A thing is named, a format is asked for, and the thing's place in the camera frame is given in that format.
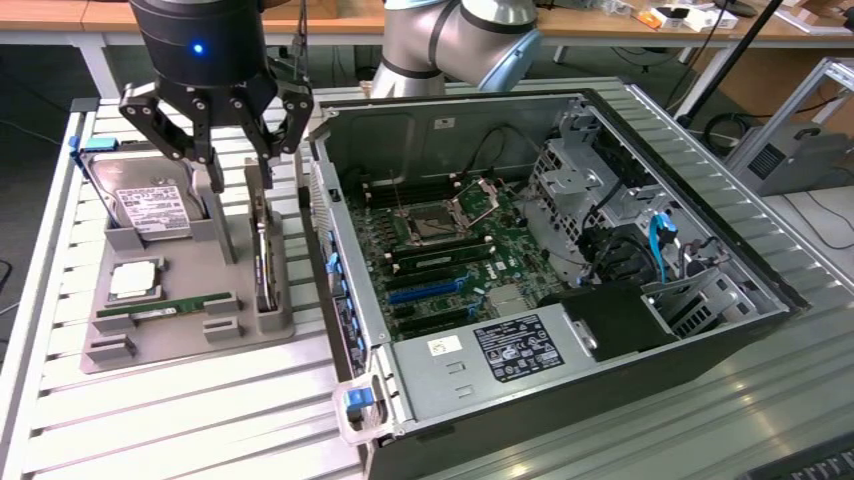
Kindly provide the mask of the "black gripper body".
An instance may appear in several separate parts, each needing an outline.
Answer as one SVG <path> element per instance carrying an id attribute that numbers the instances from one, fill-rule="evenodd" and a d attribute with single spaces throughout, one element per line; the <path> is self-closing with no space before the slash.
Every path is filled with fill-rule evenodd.
<path id="1" fill-rule="evenodd" d="M 159 97 L 187 117 L 236 125 L 237 98 L 259 116 L 276 93 L 268 72 L 260 3 L 133 1 Z"/>

